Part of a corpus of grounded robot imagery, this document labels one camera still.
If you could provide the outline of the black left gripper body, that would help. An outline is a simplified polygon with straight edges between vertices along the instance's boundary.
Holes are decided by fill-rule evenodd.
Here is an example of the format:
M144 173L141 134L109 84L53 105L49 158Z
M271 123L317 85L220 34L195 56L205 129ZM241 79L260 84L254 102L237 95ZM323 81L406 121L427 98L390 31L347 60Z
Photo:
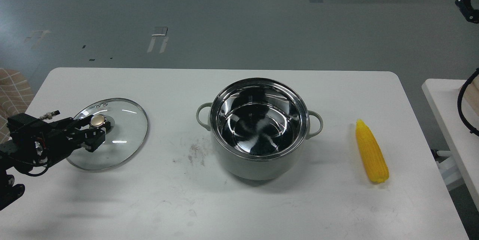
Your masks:
M74 150L80 149L80 130L73 127L75 119L34 123L34 137L43 140L42 165L55 165L69 157Z

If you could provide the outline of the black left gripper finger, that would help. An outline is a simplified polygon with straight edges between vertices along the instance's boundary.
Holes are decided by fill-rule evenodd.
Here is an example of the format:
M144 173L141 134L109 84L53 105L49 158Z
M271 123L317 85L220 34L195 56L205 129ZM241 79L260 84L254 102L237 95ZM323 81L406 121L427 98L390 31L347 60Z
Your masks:
M106 140L106 131L103 128L81 130L80 134L80 147L90 153L95 152Z
M111 119L105 115L89 115L82 119L75 119L73 127L75 129L105 129L112 128Z

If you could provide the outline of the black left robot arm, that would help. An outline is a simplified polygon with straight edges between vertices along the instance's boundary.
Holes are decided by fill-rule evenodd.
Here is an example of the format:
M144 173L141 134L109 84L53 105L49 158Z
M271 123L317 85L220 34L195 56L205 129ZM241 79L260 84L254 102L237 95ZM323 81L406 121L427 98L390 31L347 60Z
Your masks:
M25 192L25 185L15 184L15 177L7 173L8 169L15 168L30 177L41 176L77 149L95 152L112 128L112 122L101 114L54 122L53 117L59 114L57 110L36 118L19 113L7 119L10 139L1 143L0 148L1 210Z

